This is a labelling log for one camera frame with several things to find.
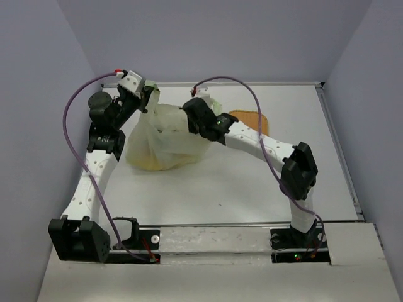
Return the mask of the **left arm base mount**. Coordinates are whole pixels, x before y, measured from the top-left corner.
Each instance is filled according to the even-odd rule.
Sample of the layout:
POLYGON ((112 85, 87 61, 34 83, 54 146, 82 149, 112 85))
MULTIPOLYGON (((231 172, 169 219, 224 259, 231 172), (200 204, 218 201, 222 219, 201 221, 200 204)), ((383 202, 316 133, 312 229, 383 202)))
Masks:
POLYGON ((115 217, 113 220, 130 224, 130 236, 122 240, 122 243, 136 257, 116 243, 111 247, 106 259, 107 264, 160 264, 161 231, 159 228, 144 228, 139 225, 136 218, 115 217))

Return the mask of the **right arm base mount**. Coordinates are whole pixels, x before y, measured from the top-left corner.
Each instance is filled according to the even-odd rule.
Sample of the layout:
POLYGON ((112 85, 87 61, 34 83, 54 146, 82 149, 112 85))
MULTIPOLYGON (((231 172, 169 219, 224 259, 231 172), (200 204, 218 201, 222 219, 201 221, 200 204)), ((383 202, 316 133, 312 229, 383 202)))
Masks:
POLYGON ((322 227, 303 234, 289 228, 270 230, 269 245, 274 264, 330 263, 330 254, 322 227))

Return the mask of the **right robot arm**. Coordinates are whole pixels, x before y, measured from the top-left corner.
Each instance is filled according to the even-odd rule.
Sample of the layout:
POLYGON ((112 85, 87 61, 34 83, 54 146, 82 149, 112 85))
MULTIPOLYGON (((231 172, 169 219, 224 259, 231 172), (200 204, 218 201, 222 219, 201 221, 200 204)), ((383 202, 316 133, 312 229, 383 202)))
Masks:
POLYGON ((227 148, 243 151, 265 161, 290 201, 290 240, 298 246, 313 238, 317 221, 312 193, 318 168, 306 143, 283 143, 260 134, 228 113, 216 115, 202 98, 193 98, 182 106, 188 119, 188 131, 227 148))

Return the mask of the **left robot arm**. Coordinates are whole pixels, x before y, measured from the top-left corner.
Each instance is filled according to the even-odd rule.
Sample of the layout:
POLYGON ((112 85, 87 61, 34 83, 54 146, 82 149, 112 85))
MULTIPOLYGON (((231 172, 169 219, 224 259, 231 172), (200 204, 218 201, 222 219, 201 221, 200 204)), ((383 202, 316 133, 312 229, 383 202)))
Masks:
POLYGON ((103 194, 123 152, 125 134, 122 126, 146 103, 139 92, 118 87, 118 97, 107 92, 94 93, 88 100, 89 140, 82 174, 73 197, 58 219, 48 225, 54 249, 63 261, 104 263, 109 255, 111 238, 99 224, 105 210, 103 194))

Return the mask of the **light green plastic bag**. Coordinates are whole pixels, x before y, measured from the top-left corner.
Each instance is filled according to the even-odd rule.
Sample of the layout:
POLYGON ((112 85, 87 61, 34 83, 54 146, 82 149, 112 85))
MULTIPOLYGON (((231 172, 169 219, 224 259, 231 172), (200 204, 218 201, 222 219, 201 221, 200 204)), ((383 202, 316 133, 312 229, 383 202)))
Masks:
POLYGON ((188 131, 186 113, 173 104, 159 102, 161 92, 146 81, 152 92, 139 120, 127 138, 126 161, 137 169, 165 171, 201 161, 211 142, 188 131))

